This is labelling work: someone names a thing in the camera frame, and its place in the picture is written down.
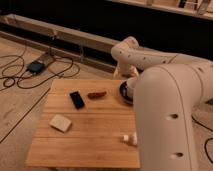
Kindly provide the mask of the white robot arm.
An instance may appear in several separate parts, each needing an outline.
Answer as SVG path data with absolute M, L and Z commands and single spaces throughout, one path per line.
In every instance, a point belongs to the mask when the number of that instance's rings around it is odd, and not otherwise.
M 114 45 L 118 71 L 142 71 L 133 95 L 142 171 L 199 171 L 192 109 L 213 99 L 213 61 L 141 49 L 128 37 Z

